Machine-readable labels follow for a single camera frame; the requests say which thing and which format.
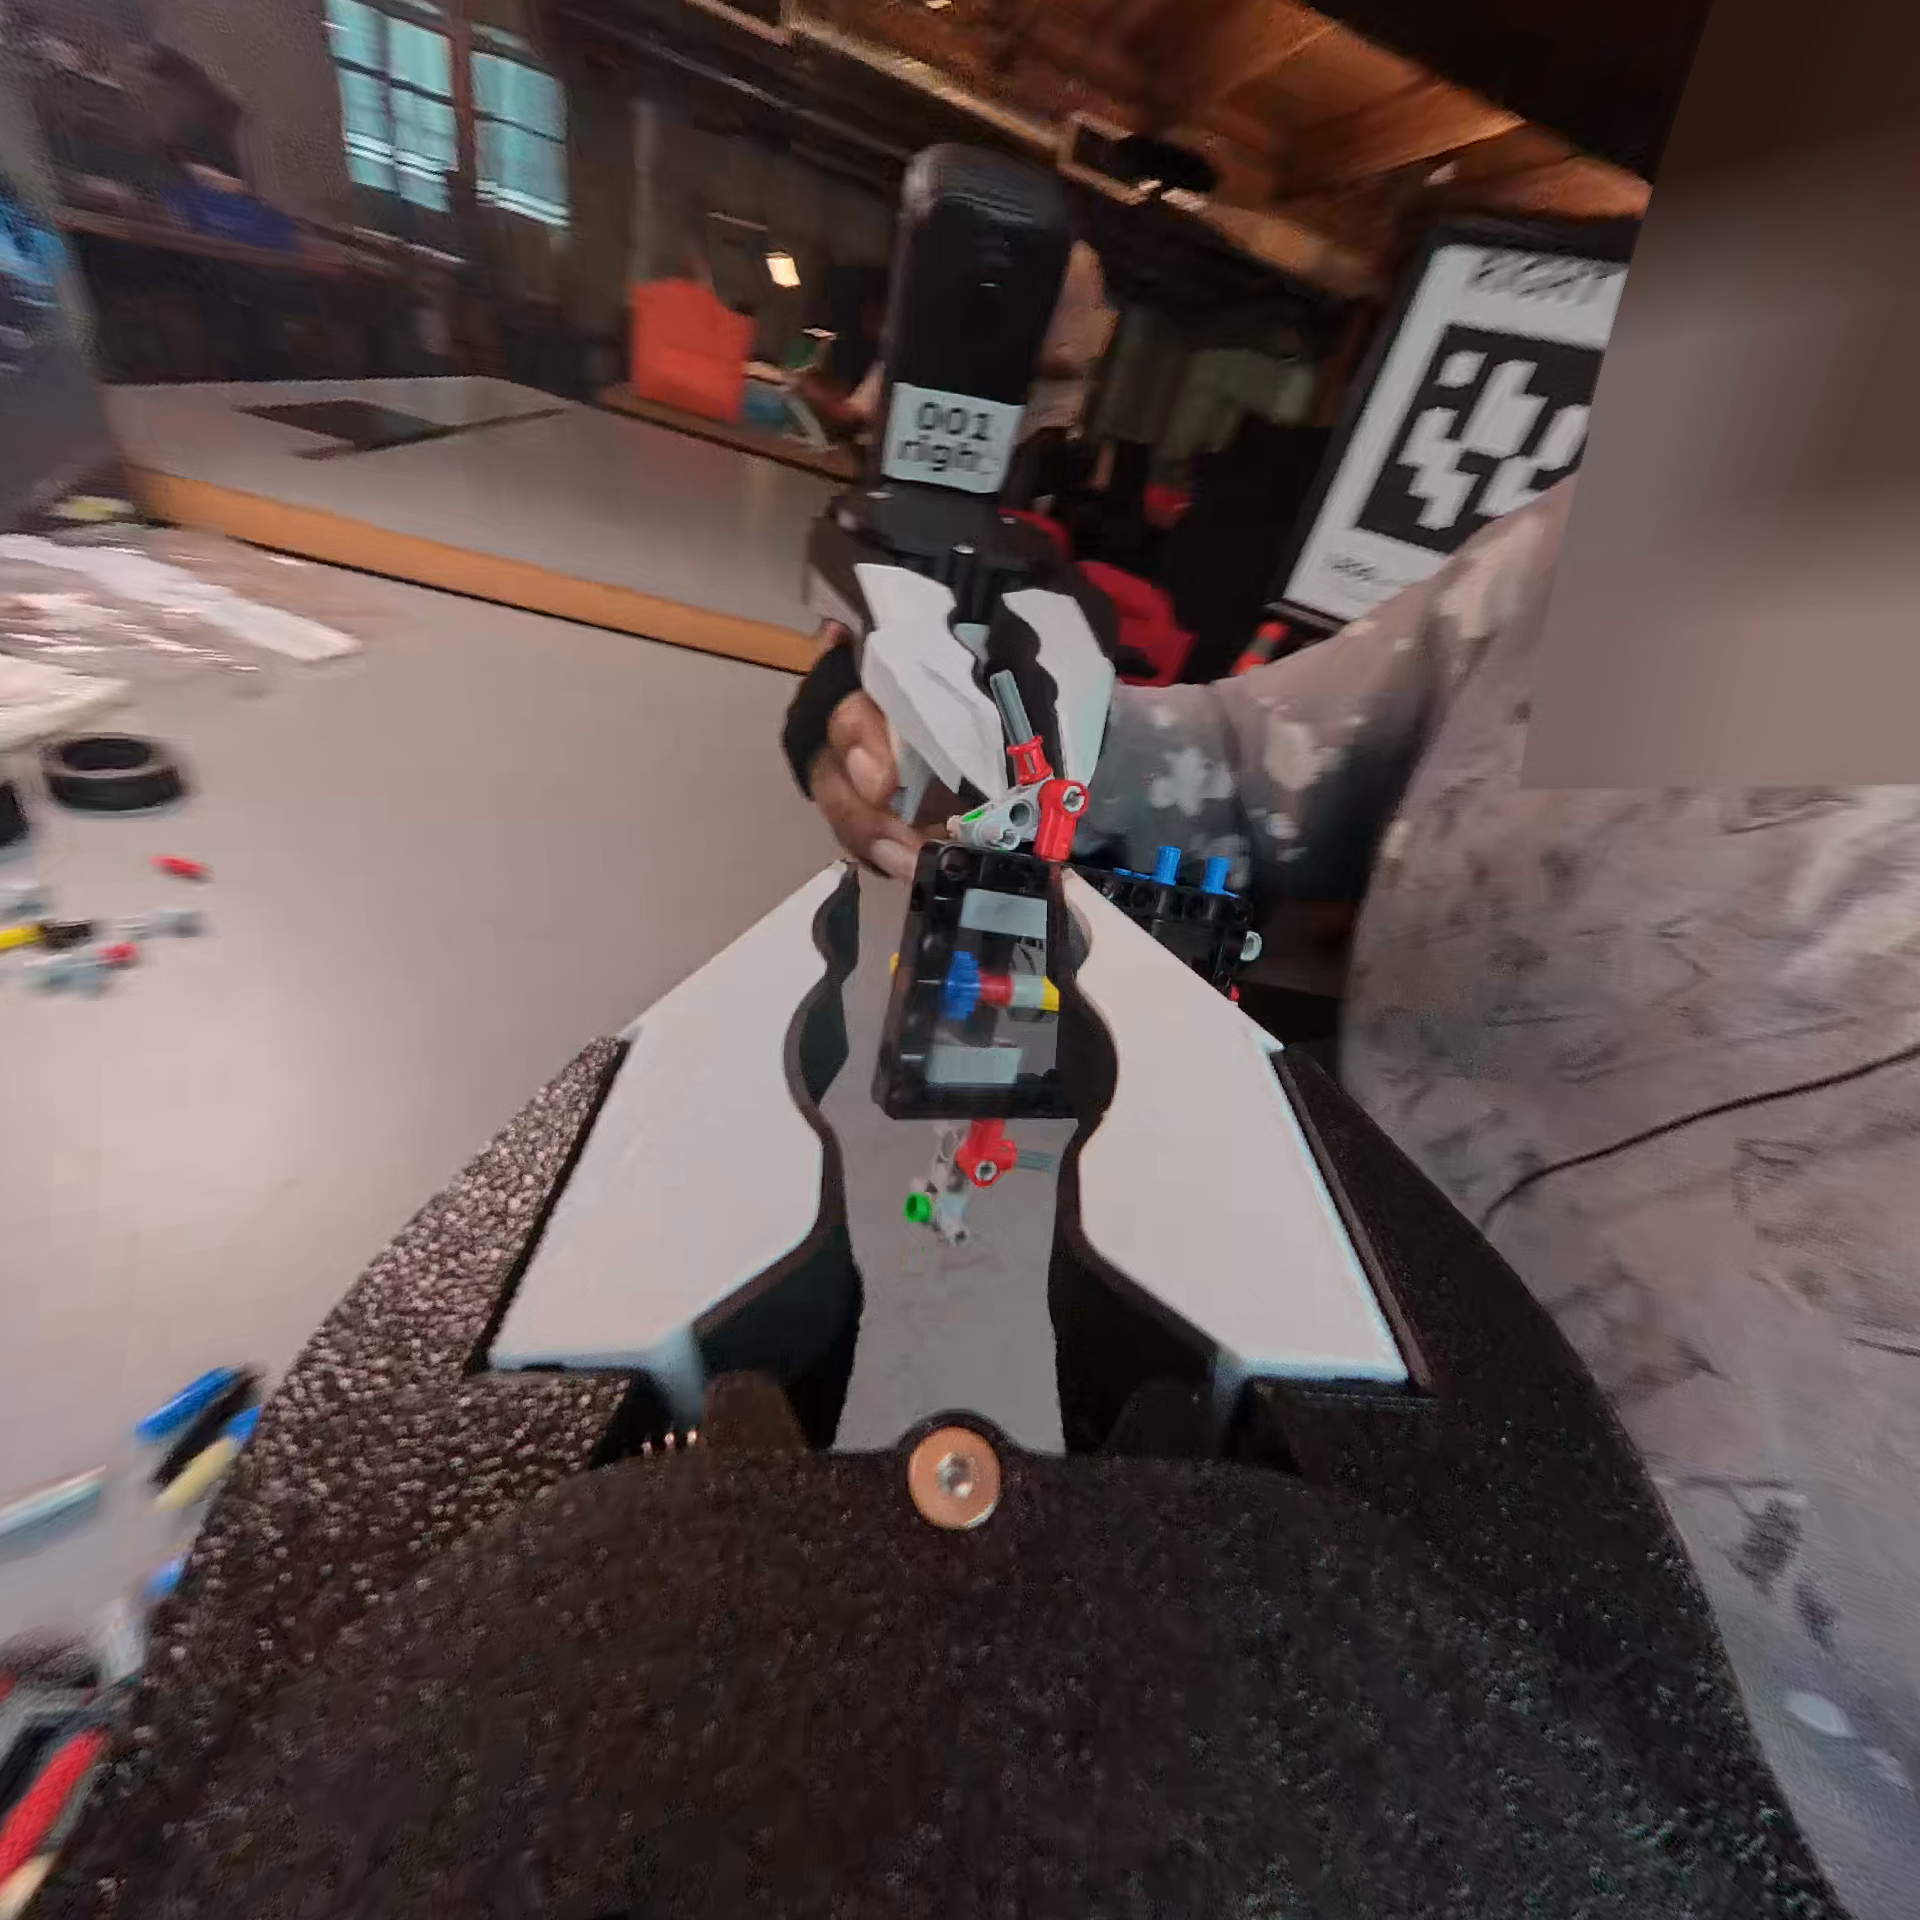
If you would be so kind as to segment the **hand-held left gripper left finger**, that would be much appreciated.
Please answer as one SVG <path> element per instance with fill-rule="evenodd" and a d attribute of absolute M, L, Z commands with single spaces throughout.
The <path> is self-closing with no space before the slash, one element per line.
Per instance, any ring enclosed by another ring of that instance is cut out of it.
<path fill-rule="evenodd" d="M 490 1371 L 625 1377 L 661 1430 L 694 1426 L 721 1377 L 763 1375 L 802 1430 L 838 1426 L 865 1288 L 823 1105 L 857 908 L 836 862 L 630 1022 Z"/>

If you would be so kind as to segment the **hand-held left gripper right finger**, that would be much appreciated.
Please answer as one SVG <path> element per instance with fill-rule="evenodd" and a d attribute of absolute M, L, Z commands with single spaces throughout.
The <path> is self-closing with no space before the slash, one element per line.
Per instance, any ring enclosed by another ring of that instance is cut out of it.
<path fill-rule="evenodd" d="M 1281 1378 L 1409 1385 L 1327 1177 L 1281 1079 L 1281 1046 L 1087 880 L 1073 988 L 1111 1046 L 1113 1092 L 1076 1156 L 1087 1248 L 1199 1338 L 1217 1396 Z"/>

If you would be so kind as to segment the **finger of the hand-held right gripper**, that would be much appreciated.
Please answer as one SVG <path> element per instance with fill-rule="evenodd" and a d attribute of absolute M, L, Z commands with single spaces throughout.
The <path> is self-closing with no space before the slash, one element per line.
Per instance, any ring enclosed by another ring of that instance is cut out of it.
<path fill-rule="evenodd" d="M 1083 604 L 1055 591 L 1007 593 L 1001 663 L 1041 724 L 1053 774 L 1090 784 L 1108 730 L 1115 663 Z"/>
<path fill-rule="evenodd" d="M 892 812 L 911 820 L 931 784 L 954 795 L 970 786 L 975 819 L 1004 826 L 1012 792 L 1005 730 L 949 625 L 951 591 L 897 564 L 855 564 L 855 584 L 868 610 L 860 681 L 893 743 Z"/>

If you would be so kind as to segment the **black toy frame assembly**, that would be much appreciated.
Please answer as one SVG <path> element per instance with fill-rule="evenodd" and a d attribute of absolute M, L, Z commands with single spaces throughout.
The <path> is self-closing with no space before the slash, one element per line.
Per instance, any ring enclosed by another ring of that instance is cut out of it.
<path fill-rule="evenodd" d="M 1083 1031 L 1060 1015 L 1093 954 L 1085 905 L 1154 943 L 1220 995 L 1257 954 L 1226 856 L 1158 849 L 1140 871 L 1053 867 L 1028 851 L 935 843 L 918 858 L 879 1027 L 873 1095 L 897 1120 L 1060 1120 Z"/>

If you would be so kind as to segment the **grey desk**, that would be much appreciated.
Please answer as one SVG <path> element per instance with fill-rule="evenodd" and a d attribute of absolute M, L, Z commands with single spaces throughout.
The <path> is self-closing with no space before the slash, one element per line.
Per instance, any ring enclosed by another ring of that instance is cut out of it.
<path fill-rule="evenodd" d="M 363 655 L 158 673 L 187 764 L 147 819 L 38 815 L 67 918 L 197 905 L 99 996 L 5 976 L 5 1636 L 166 1555 L 139 1417 L 218 1366 L 278 1377 L 405 1223 L 593 1040 L 833 858 L 779 752 L 795 678 L 331 569 Z M 195 858 L 211 882 L 153 868 Z"/>

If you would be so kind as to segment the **person's right hand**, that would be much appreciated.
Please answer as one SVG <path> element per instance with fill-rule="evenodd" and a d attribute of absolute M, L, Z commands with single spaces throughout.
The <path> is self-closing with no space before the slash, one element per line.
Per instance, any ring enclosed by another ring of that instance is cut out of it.
<path fill-rule="evenodd" d="M 865 690 L 850 694 L 828 716 L 823 747 L 807 767 L 807 795 L 846 858 L 909 882 L 924 833 L 897 810 L 899 792 L 892 730 Z"/>

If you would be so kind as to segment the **orange bin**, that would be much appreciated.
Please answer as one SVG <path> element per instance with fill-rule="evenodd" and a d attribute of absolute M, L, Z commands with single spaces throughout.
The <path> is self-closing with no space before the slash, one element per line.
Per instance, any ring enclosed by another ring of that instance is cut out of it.
<path fill-rule="evenodd" d="M 679 414 L 737 426 L 743 419 L 756 318 L 694 280 L 630 289 L 630 388 Z"/>

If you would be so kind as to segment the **person's grey patterned hoodie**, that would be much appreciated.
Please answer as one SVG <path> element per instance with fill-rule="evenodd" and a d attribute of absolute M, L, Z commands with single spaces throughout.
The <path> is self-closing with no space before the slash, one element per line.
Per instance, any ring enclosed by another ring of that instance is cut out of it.
<path fill-rule="evenodd" d="M 1913 786 L 1431 769 L 1342 1073 L 1596 1375 L 1857 1916 L 1917 1907 Z"/>

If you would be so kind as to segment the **neighbouring grey table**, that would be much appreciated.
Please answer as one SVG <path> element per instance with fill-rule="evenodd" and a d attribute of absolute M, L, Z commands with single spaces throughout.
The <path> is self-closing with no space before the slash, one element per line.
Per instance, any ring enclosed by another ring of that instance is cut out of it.
<path fill-rule="evenodd" d="M 483 376 L 105 387 L 158 521 L 802 673 L 814 471 Z"/>

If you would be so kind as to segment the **framed black-white marker sign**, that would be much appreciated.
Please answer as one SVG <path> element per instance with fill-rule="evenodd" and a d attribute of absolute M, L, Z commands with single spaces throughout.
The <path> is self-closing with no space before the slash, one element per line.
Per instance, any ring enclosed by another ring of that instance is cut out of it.
<path fill-rule="evenodd" d="M 1282 620 L 1335 634 L 1380 610 L 1577 470 L 1638 234 L 1637 215 L 1426 234 L 1286 532 Z"/>

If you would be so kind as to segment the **pile of small toy pins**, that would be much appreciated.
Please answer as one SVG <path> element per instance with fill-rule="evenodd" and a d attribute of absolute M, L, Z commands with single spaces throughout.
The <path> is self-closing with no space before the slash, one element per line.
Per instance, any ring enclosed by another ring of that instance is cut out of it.
<path fill-rule="evenodd" d="M 135 1514 L 164 1523 L 166 1555 L 86 1620 L 30 1627 L 2 1646 L 2 1916 L 27 1916 L 55 1874 L 179 1593 L 211 1499 L 247 1451 L 263 1377 L 214 1367 L 133 1426 Z"/>

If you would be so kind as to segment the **window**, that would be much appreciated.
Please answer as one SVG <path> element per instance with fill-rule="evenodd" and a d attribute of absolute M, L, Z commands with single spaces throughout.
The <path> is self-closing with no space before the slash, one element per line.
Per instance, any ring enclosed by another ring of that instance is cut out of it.
<path fill-rule="evenodd" d="M 449 222 L 457 194 L 562 234 L 569 92 L 527 6 L 325 3 L 349 185 Z"/>

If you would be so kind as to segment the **cluster of grey toy connectors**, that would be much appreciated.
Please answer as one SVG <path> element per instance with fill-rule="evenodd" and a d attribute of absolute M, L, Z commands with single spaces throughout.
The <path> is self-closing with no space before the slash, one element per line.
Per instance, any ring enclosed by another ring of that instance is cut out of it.
<path fill-rule="evenodd" d="M 206 929 L 195 905 L 162 905 L 117 920 L 62 920 L 53 899 L 33 882 L 2 890 L 5 976 L 20 974 L 38 993 L 95 995 L 131 972 L 158 943 L 198 938 Z"/>

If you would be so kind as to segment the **clear plastic bags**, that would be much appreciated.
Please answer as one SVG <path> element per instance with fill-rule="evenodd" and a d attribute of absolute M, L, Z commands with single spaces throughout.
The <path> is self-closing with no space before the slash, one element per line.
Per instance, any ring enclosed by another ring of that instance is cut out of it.
<path fill-rule="evenodd" d="M 341 665 L 363 643 L 303 612 L 263 604 L 131 545 L 2 540 L 2 640 L 79 673 L 170 663 L 230 680 L 278 665 Z"/>

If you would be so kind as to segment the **sticker sheet booklet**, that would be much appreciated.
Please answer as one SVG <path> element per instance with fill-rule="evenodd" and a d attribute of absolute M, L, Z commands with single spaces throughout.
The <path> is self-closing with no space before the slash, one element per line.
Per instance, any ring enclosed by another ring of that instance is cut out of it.
<path fill-rule="evenodd" d="M 2 758 L 78 735 L 131 699 L 133 686 L 124 680 L 2 655 Z"/>

